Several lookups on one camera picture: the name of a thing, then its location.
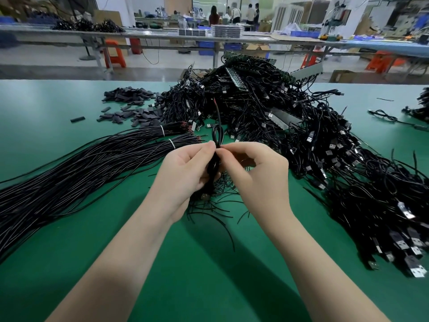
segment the worker in background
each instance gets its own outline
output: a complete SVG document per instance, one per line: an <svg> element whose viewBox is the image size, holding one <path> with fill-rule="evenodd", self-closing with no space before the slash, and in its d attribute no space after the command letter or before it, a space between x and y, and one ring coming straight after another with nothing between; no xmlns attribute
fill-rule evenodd
<svg viewBox="0 0 429 322"><path fill-rule="evenodd" d="M232 23L239 23L240 22L241 13L240 13L240 10L237 9L237 2L233 2L231 4L231 6L233 7L233 10L231 11Z"/></svg>
<svg viewBox="0 0 429 322"><path fill-rule="evenodd" d="M255 9L252 8L252 4L249 4L249 8L247 9L247 13L246 13L246 24L247 25L252 25L253 26L253 20L255 19L255 14L256 11ZM245 31L250 31L251 27L246 27L244 30Z"/></svg>
<svg viewBox="0 0 429 322"><path fill-rule="evenodd" d="M212 6L212 10L210 11L210 16L208 17L208 25L218 25L220 20L220 16L217 14L217 8L215 5Z"/></svg>
<svg viewBox="0 0 429 322"><path fill-rule="evenodd" d="M258 142L216 149L213 141L181 147L165 157L142 204L46 322L126 321L170 227L182 218L189 197L209 180L206 167L215 153L221 170L231 176L247 209L283 256L314 322L389 322L294 216L287 159ZM189 251L179 245L176 251Z"/></svg>
<svg viewBox="0 0 429 322"><path fill-rule="evenodd" d="M253 19L253 25L255 32L257 32L259 28L259 3L255 4L255 18Z"/></svg>

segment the white shirt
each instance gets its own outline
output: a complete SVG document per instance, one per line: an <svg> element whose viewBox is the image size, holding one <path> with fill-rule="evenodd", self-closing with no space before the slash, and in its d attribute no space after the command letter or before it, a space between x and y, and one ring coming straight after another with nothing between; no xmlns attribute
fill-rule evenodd
<svg viewBox="0 0 429 322"><path fill-rule="evenodd" d="M253 21L253 19L255 18L255 13L256 13L256 10L255 10L255 9L253 9L253 8L249 8L249 9L247 10L247 20L249 20L249 21Z"/></svg>
<svg viewBox="0 0 429 322"><path fill-rule="evenodd" d="M240 10L238 10L237 8L234 8L233 9L233 15L231 17L233 17L233 19L234 19L234 18L237 18L239 16L240 16Z"/></svg>

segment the floor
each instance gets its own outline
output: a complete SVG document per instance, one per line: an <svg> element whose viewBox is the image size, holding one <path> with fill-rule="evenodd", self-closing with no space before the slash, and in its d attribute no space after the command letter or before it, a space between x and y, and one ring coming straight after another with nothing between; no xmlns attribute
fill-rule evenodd
<svg viewBox="0 0 429 322"><path fill-rule="evenodd" d="M15 48L0 49L0 79L71 79L102 80L104 76L95 60L82 61L79 57L86 54L85 48L54 47L42 45L21 45ZM301 55L275 55L276 67L288 72L298 70L303 63ZM211 56L201 56L193 51L179 54L172 50L145 50L143 54L126 56L125 69L115 67L112 80L122 81L175 81L180 78L183 69L193 64L196 69L212 67ZM329 57L324 62L324 74L317 82L329 82L334 70L356 72L355 83L400 83L407 67L393 67L386 77L365 71L368 60L355 56ZM401 82L402 84L426 85L429 75L421 76L415 71Z"/></svg>

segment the hand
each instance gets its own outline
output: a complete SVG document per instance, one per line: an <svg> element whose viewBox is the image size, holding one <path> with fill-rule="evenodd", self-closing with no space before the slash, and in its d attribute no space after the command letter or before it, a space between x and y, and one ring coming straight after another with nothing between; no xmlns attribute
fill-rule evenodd
<svg viewBox="0 0 429 322"><path fill-rule="evenodd" d="M215 153L213 141L184 146L165 156L145 201L155 201L172 222L185 212L189 197L208 181L206 166Z"/></svg>
<svg viewBox="0 0 429 322"><path fill-rule="evenodd" d="M270 216L291 212L285 157L258 142L230 143L216 153L261 227L272 222Z"/></svg>

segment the white ventilation unit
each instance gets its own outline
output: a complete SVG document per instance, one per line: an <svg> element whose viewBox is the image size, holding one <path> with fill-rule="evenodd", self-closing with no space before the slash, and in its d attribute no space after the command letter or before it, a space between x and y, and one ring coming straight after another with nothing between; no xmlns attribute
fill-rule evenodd
<svg viewBox="0 0 429 322"><path fill-rule="evenodd" d="M275 30L283 30L290 23L301 23L304 8L294 4L279 4L274 11L272 20L271 32Z"/></svg>

